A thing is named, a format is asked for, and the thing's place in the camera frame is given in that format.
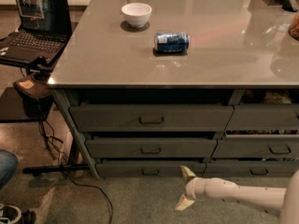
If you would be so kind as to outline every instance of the soda can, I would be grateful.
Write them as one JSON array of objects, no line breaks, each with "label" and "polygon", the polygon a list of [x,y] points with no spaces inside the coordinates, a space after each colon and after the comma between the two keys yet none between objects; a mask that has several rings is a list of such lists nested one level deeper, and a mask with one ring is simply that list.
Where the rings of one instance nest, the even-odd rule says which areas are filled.
[{"label": "soda can", "polygon": [[158,53],[183,52],[188,46],[189,36],[186,33],[157,33],[155,36],[155,50]]}]

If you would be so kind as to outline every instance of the jeans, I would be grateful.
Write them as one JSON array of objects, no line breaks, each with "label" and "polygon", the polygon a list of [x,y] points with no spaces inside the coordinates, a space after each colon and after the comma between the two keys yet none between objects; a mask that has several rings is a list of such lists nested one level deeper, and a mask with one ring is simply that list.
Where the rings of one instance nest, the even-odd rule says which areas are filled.
[{"label": "jeans", "polygon": [[10,180],[18,167],[17,157],[0,149],[0,189]]}]

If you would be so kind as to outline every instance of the white bowl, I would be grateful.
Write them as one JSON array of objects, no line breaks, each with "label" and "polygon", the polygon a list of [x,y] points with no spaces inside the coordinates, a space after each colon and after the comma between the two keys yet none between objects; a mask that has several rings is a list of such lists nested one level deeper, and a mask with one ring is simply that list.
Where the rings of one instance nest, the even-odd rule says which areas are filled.
[{"label": "white bowl", "polygon": [[121,8],[125,20],[133,27],[143,27],[150,19],[151,6],[141,3],[127,4]]}]

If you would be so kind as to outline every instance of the black handle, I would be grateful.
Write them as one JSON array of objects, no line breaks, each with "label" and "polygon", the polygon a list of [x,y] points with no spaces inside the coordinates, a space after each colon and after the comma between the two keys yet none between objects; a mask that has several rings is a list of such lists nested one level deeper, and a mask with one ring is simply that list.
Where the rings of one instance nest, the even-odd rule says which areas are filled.
[{"label": "black handle", "polygon": [[250,169],[250,173],[251,173],[252,175],[269,175],[268,170],[267,170],[266,168],[264,168],[264,170],[265,170],[265,173],[254,173],[254,172]]},{"label": "black handle", "polygon": [[142,175],[159,175],[160,171],[159,169],[157,169],[157,171],[155,173],[146,173],[143,169],[142,169]]},{"label": "black handle", "polygon": [[164,123],[164,117],[160,117],[157,121],[144,121],[141,117],[139,117],[139,123],[140,124],[163,124]]},{"label": "black handle", "polygon": [[271,147],[269,148],[270,152],[274,155],[290,155],[290,154],[292,154],[292,151],[288,146],[287,146],[287,149],[288,150],[285,152],[275,152],[275,151],[273,151],[273,149]]},{"label": "black handle", "polygon": [[144,151],[143,147],[140,149],[142,154],[160,154],[161,153],[161,148],[159,147],[157,151]]}]

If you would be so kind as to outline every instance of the laptop keyboard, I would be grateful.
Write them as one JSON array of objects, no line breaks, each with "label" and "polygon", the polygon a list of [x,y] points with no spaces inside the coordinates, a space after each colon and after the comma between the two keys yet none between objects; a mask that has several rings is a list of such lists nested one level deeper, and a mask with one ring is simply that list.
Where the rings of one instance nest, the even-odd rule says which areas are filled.
[{"label": "laptop keyboard", "polygon": [[47,52],[58,51],[61,45],[66,42],[66,36],[53,37],[48,35],[32,35],[27,33],[19,33],[11,42],[12,46],[40,49]]}]

